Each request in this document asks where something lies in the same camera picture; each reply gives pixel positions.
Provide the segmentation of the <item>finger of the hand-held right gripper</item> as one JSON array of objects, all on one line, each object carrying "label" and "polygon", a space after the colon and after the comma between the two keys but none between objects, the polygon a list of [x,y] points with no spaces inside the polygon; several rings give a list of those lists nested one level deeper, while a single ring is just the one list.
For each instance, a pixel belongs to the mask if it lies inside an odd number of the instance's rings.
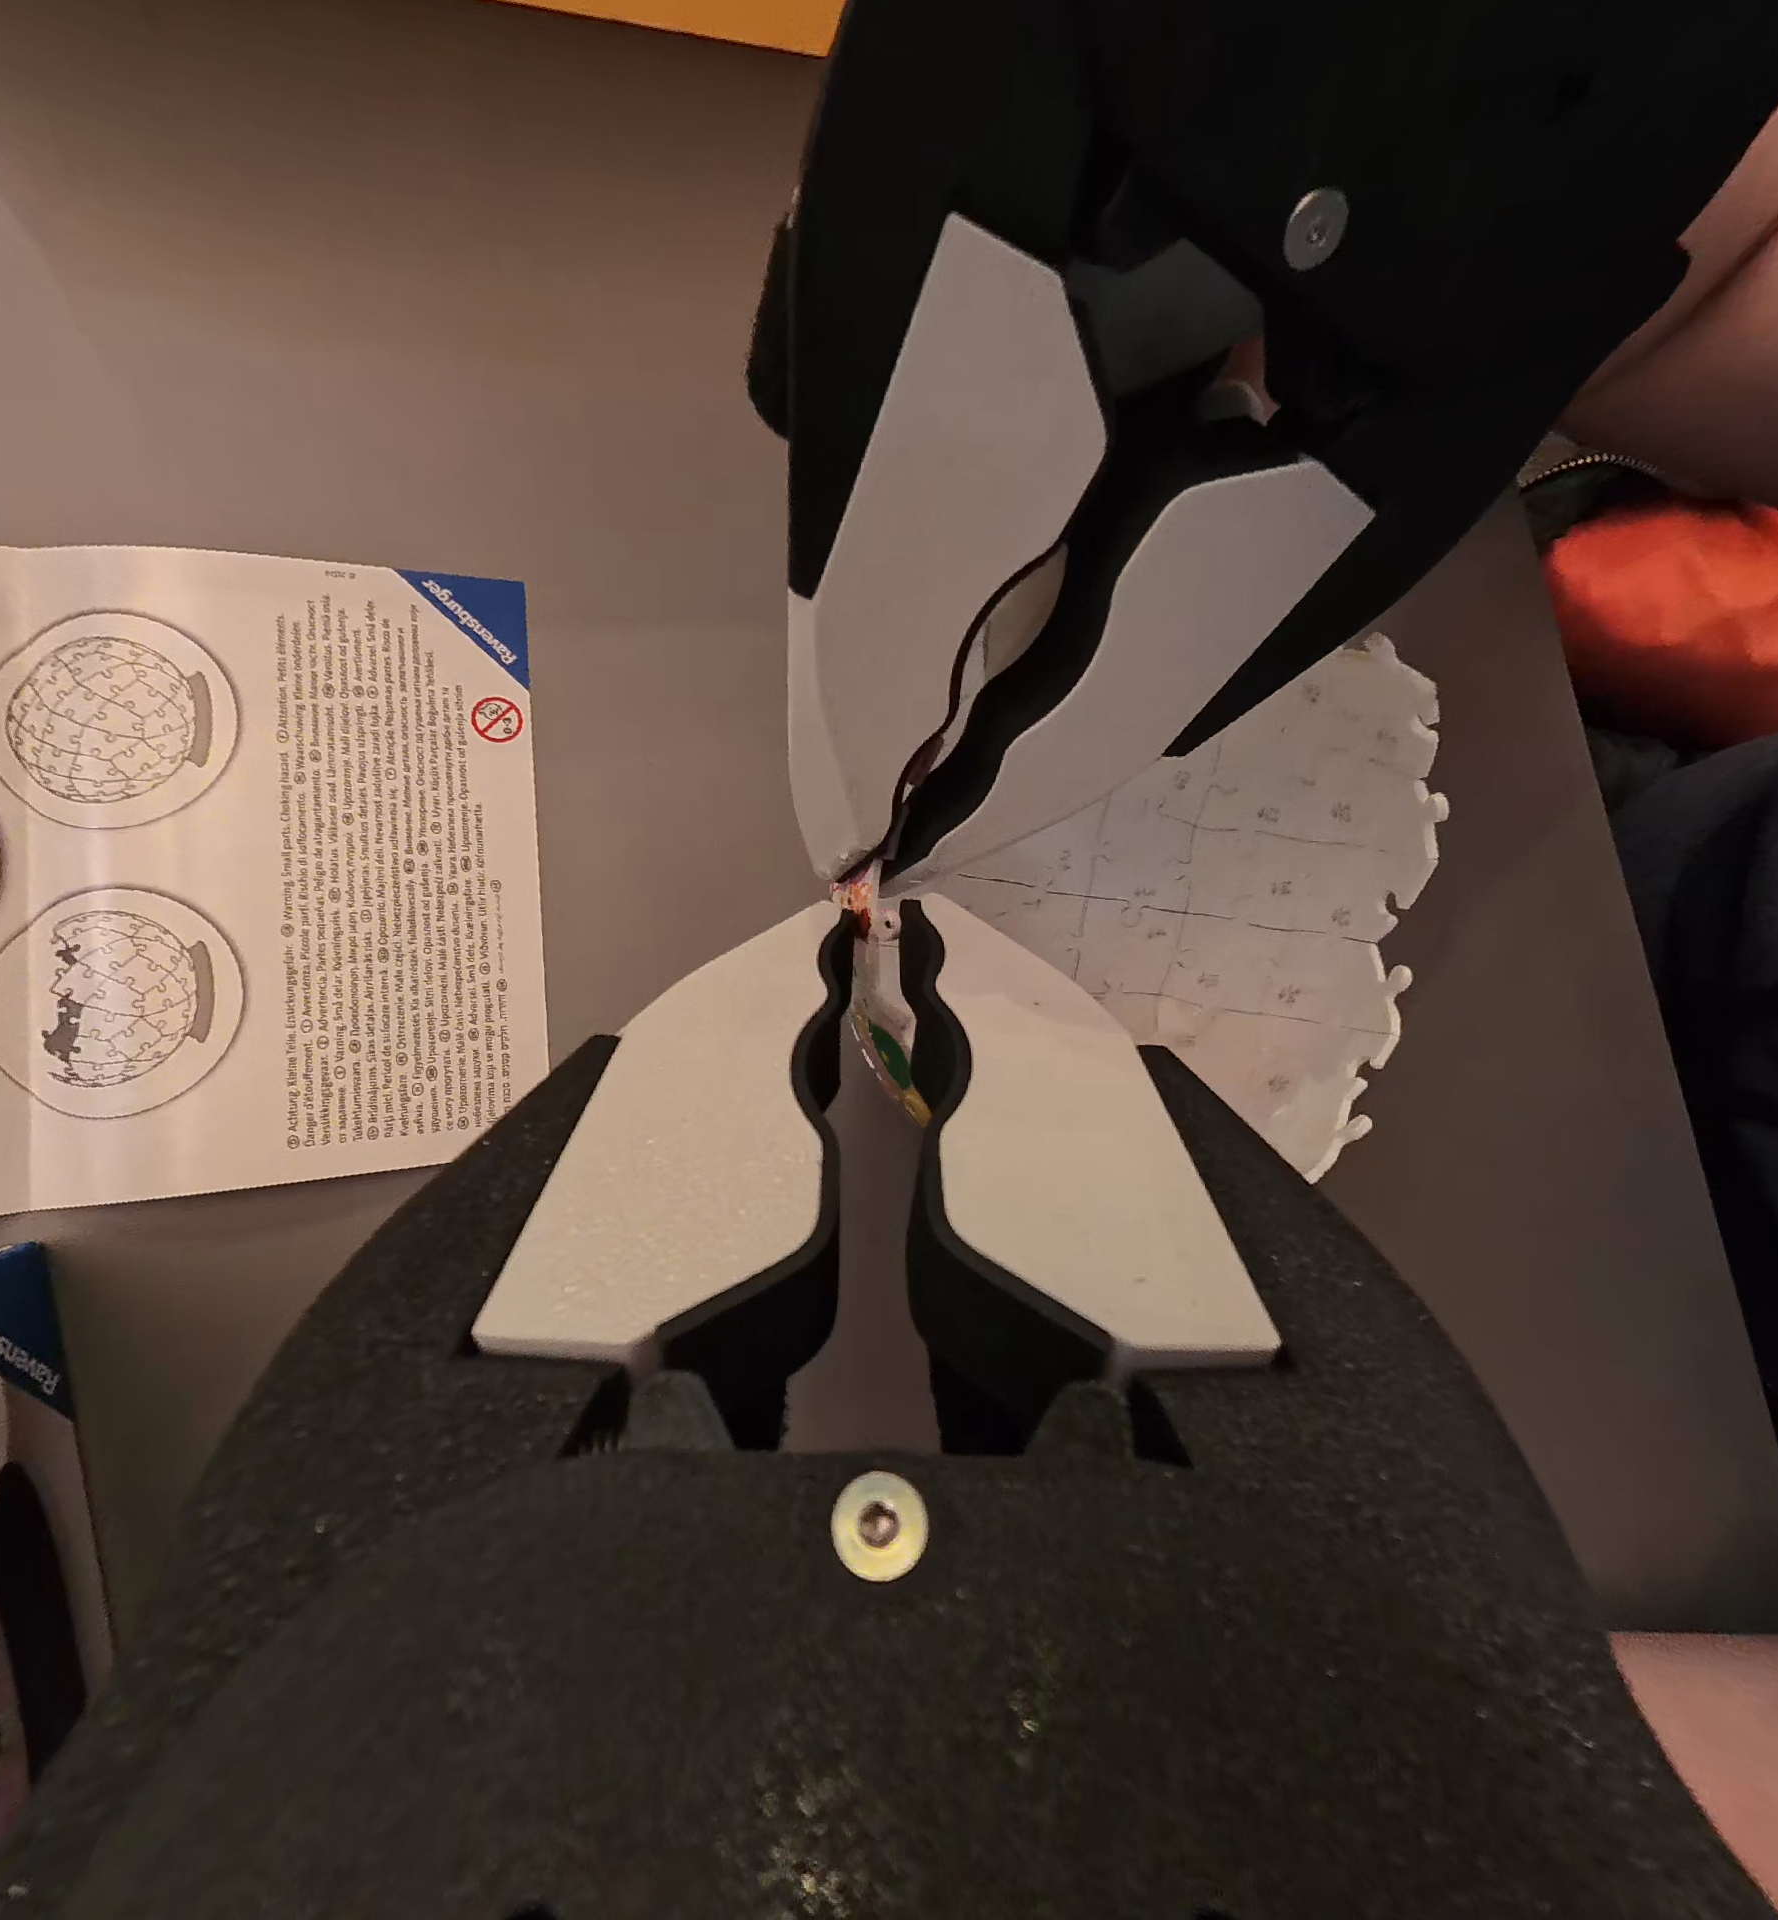
[{"label": "finger of the hand-held right gripper", "polygon": [[1372,518],[1311,460],[1176,493],[1100,611],[1056,609],[997,678],[986,722],[922,780],[882,893],[965,871],[1143,774]]},{"label": "finger of the hand-held right gripper", "polygon": [[837,883],[889,837],[986,609],[1059,543],[1105,454],[1062,277],[948,217],[819,585],[786,609],[790,796]]}]

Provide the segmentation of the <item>folded paper instruction leaflet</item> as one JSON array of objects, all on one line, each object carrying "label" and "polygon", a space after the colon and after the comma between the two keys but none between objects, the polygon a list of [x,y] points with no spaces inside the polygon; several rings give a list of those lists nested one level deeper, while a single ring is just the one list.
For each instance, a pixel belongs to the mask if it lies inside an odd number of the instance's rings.
[{"label": "folded paper instruction leaflet", "polygon": [[455,1157],[547,1072],[520,583],[0,546],[0,1218]]}]

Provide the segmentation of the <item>half-built colourful puzzle ball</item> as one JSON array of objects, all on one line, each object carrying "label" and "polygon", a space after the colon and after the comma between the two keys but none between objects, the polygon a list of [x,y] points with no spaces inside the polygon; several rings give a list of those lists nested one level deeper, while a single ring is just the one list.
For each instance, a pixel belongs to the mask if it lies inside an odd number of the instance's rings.
[{"label": "half-built colourful puzzle ball", "polygon": [[1170,1048],[1285,1163],[1326,1176],[1403,1036],[1382,941],[1428,887],[1437,694],[1386,634],[1209,745],[944,876],[937,897]]}]

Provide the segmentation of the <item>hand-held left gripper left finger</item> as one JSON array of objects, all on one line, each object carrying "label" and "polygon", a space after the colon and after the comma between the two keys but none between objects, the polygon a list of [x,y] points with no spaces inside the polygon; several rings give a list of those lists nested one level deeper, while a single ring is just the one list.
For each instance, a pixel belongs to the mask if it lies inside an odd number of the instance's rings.
[{"label": "hand-held left gripper left finger", "polygon": [[473,1325],[493,1356],[792,1373],[828,1337],[849,921],[813,903],[631,1018]]}]

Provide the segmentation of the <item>yellow plastic bin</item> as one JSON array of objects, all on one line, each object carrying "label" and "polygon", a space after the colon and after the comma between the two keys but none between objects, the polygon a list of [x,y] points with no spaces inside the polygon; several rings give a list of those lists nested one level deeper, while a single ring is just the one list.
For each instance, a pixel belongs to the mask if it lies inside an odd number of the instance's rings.
[{"label": "yellow plastic bin", "polygon": [[842,3],[517,3],[558,12],[725,45],[825,59]]}]

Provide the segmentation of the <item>colourful puzzle box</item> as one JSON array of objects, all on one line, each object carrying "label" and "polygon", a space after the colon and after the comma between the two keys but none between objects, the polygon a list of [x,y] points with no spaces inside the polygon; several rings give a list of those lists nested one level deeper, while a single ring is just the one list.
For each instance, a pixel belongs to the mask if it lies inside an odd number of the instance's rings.
[{"label": "colourful puzzle box", "polygon": [[111,1666],[109,1598],[44,1248],[0,1249],[0,1845]]}]

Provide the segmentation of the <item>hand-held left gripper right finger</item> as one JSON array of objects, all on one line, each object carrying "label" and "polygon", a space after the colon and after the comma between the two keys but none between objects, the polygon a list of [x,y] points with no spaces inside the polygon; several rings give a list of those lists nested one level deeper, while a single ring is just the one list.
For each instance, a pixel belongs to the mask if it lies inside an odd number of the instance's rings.
[{"label": "hand-held left gripper right finger", "polygon": [[1259,1293],[1127,1032],[944,897],[903,906],[926,1104],[908,1283],[965,1377],[1257,1369]]}]

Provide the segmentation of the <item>person's bare leg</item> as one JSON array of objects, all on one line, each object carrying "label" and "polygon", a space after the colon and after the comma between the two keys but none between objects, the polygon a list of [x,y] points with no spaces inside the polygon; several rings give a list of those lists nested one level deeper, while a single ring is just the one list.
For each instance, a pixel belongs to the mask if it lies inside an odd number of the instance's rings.
[{"label": "person's bare leg", "polygon": [[1612,1635],[1668,1763],[1778,1908],[1778,1638]]}]

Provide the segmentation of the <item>red orange item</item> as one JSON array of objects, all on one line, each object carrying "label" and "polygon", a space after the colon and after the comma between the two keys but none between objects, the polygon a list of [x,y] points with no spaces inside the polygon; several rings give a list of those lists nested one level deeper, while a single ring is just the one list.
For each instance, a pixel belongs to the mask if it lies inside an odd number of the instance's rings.
[{"label": "red orange item", "polygon": [[1540,570],[1600,722],[1684,748],[1778,734],[1778,512],[1621,507],[1560,534]]}]

